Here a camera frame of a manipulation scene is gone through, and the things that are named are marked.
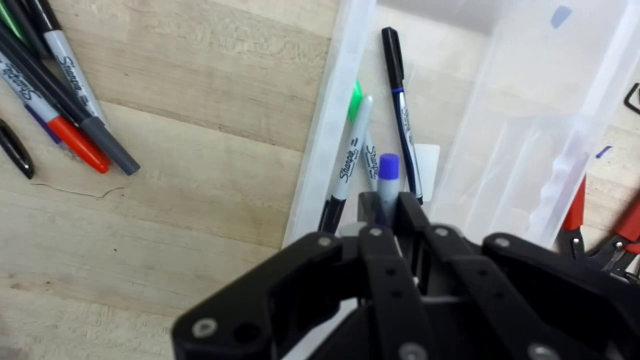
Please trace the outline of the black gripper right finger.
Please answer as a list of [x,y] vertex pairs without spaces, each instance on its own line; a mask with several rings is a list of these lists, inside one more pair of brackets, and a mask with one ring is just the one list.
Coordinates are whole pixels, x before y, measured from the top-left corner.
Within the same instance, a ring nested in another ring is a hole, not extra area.
[[443,360],[554,360],[554,333],[499,266],[457,230],[431,224],[409,193],[398,197],[394,230],[411,244]]

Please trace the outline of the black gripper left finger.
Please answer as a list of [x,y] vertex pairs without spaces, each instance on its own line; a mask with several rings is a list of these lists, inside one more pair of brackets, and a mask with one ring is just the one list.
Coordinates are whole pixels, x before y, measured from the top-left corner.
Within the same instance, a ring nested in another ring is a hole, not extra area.
[[358,304],[358,360],[431,360],[413,279],[374,193],[358,199],[358,219],[364,222],[358,252],[365,275],[365,295]]

